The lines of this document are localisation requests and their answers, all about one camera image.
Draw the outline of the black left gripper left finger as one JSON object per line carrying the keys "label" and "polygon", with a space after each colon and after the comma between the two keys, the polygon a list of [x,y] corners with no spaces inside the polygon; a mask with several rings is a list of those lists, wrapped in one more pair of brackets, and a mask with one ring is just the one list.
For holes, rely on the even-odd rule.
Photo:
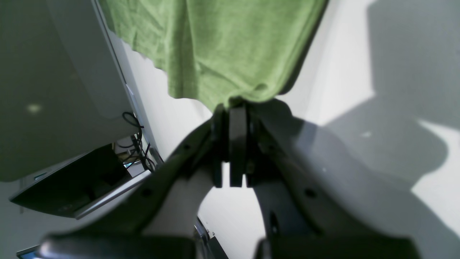
{"label": "black left gripper left finger", "polygon": [[223,105],[123,202],[77,231],[49,235],[43,259],[195,259],[193,223],[212,187],[222,187]]}

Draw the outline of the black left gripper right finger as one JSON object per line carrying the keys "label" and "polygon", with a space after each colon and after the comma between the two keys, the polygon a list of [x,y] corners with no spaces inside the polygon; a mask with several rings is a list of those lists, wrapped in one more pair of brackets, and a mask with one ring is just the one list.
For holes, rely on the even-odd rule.
{"label": "black left gripper right finger", "polygon": [[255,107],[229,108],[230,186],[246,179],[266,230],[255,259],[419,259],[407,237],[370,228],[335,202],[269,133]]}

